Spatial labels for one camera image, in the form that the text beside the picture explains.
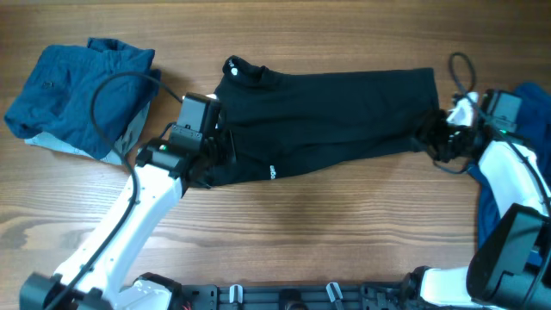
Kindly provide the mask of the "black t-shirt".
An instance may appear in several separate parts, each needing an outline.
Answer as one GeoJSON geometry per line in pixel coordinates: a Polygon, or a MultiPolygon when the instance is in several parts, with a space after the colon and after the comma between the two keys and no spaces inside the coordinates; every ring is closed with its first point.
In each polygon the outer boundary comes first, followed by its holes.
{"type": "Polygon", "coordinates": [[[439,108],[431,68],[290,75],[231,56],[214,94],[237,159],[212,169],[213,186],[413,152],[415,130],[439,108]]]}

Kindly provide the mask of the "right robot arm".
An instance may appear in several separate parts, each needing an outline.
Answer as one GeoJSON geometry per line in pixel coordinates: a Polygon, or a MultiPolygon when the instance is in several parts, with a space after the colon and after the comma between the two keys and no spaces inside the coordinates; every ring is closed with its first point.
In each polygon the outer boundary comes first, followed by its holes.
{"type": "Polygon", "coordinates": [[[403,309],[548,309],[550,307],[550,189],[528,139],[479,121],[456,122],[430,112],[414,140],[436,161],[471,158],[498,207],[498,223],[467,267],[419,267],[397,295],[403,309]]]}

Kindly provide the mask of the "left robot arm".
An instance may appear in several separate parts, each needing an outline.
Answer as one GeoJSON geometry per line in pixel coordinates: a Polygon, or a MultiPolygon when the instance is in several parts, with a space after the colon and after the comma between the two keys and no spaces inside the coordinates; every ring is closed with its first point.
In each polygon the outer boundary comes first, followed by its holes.
{"type": "Polygon", "coordinates": [[[22,285],[22,309],[177,309],[181,285],[145,275],[123,282],[130,266],[167,212],[190,185],[203,186],[214,166],[232,162],[229,130],[174,130],[139,150],[136,165],[104,219],[53,273],[33,273],[22,285]]]}

